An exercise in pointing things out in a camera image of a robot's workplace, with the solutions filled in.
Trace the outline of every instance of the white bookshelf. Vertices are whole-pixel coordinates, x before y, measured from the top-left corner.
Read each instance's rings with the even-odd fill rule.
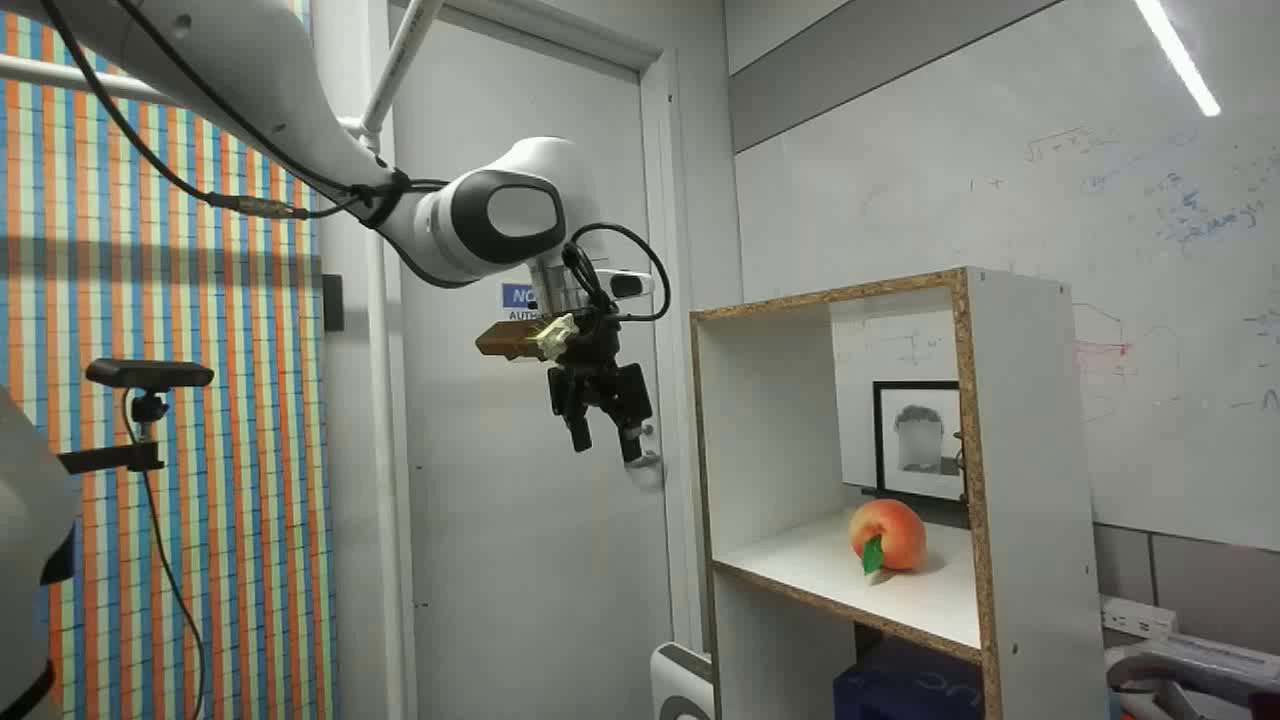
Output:
[[[725,720],[834,716],[855,624],[979,670],[988,716],[1104,713],[1074,336],[1061,286],[971,270],[697,312]],[[845,541],[872,381],[960,386],[969,485],[969,524],[881,585]]]

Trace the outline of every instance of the striped curtain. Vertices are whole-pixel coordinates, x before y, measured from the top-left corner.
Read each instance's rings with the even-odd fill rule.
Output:
[[[70,64],[0,17],[0,50]],[[0,85],[0,386],[50,450],[119,446],[95,355],[200,360],[171,391],[152,471],[165,547],[204,633],[204,716],[333,716],[319,464],[319,240],[210,211],[170,188],[80,93]],[[291,196],[283,174],[204,121],[124,106],[170,165],[220,191]],[[144,488],[77,482],[80,575],[54,592],[66,716],[150,720],[196,705],[196,646],[165,585]]]

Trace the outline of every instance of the door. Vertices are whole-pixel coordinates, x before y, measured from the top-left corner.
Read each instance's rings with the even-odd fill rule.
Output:
[[[521,136],[572,139],[601,217],[645,237],[636,78],[441,21],[395,106],[395,160],[456,175]],[[645,270],[619,240],[597,245],[604,270]],[[660,470],[625,470],[601,412],[577,458],[543,368],[475,351],[504,286],[527,272],[406,294],[419,716],[639,720],[673,624]],[[656,390],[647,325],[625,331]]]

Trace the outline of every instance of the portrait photo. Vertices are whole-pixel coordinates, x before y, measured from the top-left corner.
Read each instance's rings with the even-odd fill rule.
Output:
[[[877,386],[877,488],[965,499],[960,386]]]

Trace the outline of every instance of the whiteboard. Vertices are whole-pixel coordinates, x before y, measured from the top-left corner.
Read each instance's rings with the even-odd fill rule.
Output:
[[[1280,547],[1280,5],[1064,0],[746,158],[746,298],[1010,270],[1077,298],[1104,524]]]

